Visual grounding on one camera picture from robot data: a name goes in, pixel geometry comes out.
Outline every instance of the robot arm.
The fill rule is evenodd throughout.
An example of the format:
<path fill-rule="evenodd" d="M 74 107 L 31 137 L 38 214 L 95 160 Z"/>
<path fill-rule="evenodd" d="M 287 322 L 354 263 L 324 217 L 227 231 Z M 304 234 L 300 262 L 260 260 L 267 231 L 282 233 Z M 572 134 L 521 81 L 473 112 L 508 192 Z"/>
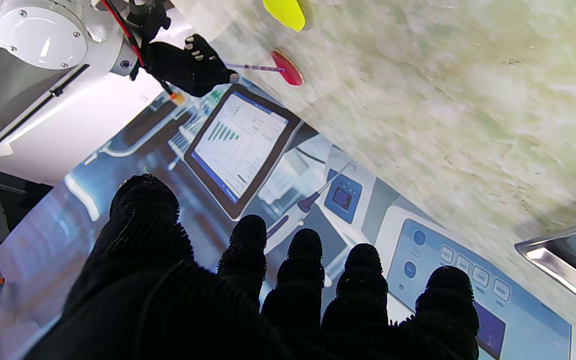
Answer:
<path fill-rule="evenodd" d="M 114 11 L 103 11 L 99 2 Z M 89 64 L 134 80 L 138 69 L 144 68 L 169 94 L 168 82 L 192 96 L 203 96 L 236 75 L 200 36 L 195 37 L 201 39 L 202 48 L 151 43 L 160 28 L 170 25 L 162 0 L 130 0 L 126 18 L 109 2 L 0 0 L 0 47 L 44 69 Z M 122 27 L 130 27 L 130 38 Z"/>
<path fill-rule="evenodd" d="M 137 64 L 119 25 L 84 0 L 0 0 L 0 47 L 44 69 L 90 64 L 125 76 Z"/>

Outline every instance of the gloved hand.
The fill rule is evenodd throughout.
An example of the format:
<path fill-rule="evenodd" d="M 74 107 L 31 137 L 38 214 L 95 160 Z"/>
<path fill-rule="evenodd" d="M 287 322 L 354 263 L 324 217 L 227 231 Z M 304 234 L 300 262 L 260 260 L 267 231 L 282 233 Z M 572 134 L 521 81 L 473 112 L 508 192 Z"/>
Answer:
<path fill-rule="evenodd" d="M 215 85 L 237 83 L 240 78 L 237 72 L 226 68 L 199 34 L 187 37 L 184 48 L 165 42 L 149 43 L 144 55 L 149 74 L 197 98 L 208 94 Z"/>

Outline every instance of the pipette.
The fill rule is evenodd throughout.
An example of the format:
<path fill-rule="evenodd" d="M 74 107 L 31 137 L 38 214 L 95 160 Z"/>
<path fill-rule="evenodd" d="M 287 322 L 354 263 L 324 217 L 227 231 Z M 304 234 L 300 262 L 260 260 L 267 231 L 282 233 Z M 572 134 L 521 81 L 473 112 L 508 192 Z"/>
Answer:
<path fill-rule="evenodd" d="M 265 245 L 265 250 L 263 253 L 267 254 L 279 244 L 281 244 L 288 235 L 290 235 L 296 228 L 304 225 L 304 218 L 311 212 L 313 204 L 322 195 L 327 187 L 334 182 L 334 180 L 341 175 L 341 173 L 346 170 L 346 168 L 352 164 L 350 161 L 345 164 L 333 177 L 330 178 L 318 191 L 311 194 L 307 198 L 298 201 L 293 205 L 286 213 L 277 221 L 275 221 L 272 226 L 268 229 L 266 233 L 267 242 Z"/>

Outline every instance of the tablet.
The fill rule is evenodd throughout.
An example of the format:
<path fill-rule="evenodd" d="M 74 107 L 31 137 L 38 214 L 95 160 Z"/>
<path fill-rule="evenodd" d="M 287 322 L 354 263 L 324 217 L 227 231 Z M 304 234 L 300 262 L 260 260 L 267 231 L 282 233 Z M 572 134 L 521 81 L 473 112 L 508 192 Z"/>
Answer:
<path fill-rule="evenodd" d="M 235 84 L 201 126 L 183 161 L 236 221 L 301 123 L 284 107 Z"/>

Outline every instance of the red disc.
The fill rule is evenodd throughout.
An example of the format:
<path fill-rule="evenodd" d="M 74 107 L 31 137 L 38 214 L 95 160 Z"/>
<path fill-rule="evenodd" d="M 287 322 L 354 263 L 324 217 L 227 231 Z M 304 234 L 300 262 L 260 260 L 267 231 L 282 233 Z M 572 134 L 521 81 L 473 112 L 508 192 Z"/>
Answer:
<path fill-rule="evenodd" d="M 283 76 L 283 79 L 290 85 L 294 85 L 296 87 L 300 86 L 304 83 L 304 78 L 302 74 L 297 70 L 295 64 L 288 60 L 288 57 L 284 55 L 279 50 L 272 50 L 270 51 L 270 56 L 274 60 L 274 63 L 277 65 L 277 68 L 285 69 L 285 71 L 281 71 L 280 74 Z"/>

